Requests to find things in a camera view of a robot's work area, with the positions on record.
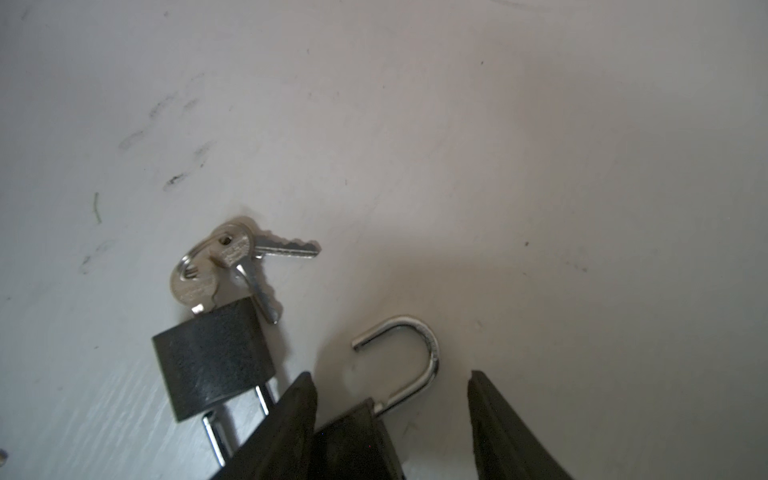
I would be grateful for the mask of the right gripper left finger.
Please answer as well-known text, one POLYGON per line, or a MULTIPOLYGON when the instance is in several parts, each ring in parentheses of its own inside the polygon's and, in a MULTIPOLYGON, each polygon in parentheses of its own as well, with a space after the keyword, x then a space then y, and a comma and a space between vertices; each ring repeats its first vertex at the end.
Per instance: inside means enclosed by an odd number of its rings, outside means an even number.
POLYGON ((216 479, 306 479, 310 464, 318 394, 303 372, 284 392, 216 479))

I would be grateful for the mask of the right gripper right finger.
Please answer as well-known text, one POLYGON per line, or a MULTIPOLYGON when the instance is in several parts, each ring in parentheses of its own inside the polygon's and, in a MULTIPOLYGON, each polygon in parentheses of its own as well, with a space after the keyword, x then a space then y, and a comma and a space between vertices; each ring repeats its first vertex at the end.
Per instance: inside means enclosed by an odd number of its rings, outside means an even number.
POLYGON ((468 403, 480 479, 569 479, 488 376, 471 372, 468 403))

